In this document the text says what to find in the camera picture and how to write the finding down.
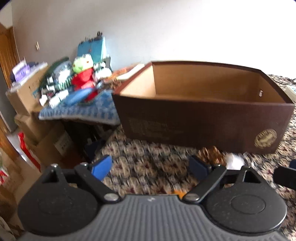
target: gold seal emblem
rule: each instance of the gold seal emblem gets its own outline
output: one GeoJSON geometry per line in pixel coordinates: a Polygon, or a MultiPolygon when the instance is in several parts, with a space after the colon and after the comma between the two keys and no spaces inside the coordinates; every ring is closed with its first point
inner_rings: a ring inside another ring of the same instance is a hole
{"type": "Polygon", "coordinates": [[[277,133],[274,129],[261,131],[255,138],[255,146],[261,149],[270,147],[276,140],[277,133]]]}

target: label on cardboard box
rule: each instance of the label on cardboard box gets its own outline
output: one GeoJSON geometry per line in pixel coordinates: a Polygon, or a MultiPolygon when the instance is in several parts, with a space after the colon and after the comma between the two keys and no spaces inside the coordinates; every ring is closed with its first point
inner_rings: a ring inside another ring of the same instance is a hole
{"type": "Polygon", "coordinates": [[[72,139],[65,131],[64,134],[58,139],[58,141],[54,144],[55,148],[59,151],[59,153],[64,156],[72,146],[72,139]]]}

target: patterned tablecloth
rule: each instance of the patterned tablecloth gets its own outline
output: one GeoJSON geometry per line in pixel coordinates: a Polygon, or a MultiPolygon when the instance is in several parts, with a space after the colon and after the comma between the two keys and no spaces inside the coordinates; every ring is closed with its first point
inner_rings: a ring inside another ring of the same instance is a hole
{"type": "MultiPolygon", "coordinates": [[[[270,77],[283,89],[291,82],[283,77],[270,77]]],[[[112,170],[104,179],[104,183],[120,195],[166,194],[172,193],[174,189],[188,191],[197,184],[197,180],[187,171],[187,157],[196,154],[197,151],[195,148],[130,140],[125,137],[120,126],[97,158],[106,154],[113,157],[112,170]]],[[[289,166],[289,162],[296,159],[296,112],[294,111],[276,153],[247,154],[244,155],[244,159],[285,199],[288,214],[280,231],[289,240],[296,240],[295,191],[276,185],[272,181],[272,174],[278,165],[289,166]]]]}

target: stuffed toy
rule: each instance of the stuffed toy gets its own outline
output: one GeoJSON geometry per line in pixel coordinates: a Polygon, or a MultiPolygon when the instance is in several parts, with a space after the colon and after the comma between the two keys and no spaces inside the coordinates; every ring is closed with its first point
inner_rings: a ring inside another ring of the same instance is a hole
{"type": "MultiPolygon", "coordinates": [[[[95,88],[93,80],[94,62],[90,54],[84,54],[81,57],[76,57],[73,62],[73,71],[76,73],[72,79],[74,90],[95,88]]],[[[86,101],[92,100],[98,94],[97,91],[92,92],[86,101]]]]}

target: wall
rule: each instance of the wall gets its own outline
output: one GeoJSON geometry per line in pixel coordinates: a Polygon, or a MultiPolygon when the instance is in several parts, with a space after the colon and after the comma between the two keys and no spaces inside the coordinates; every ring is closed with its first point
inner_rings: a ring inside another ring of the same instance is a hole
{"type": "Polygon", "coordinates": [[[0,23],[2,23],[6,28],[12,26],[11,2],[6,4],[5,7],[0,10],[0,23]]]}
{"type": "Polygon", "coordinates": [[[100,30],[114,69],[198,60],[293,78],[295,11],[293,0],[12,0],[16,43],[28,60],[73,59],[78,43],[100,30]]]}

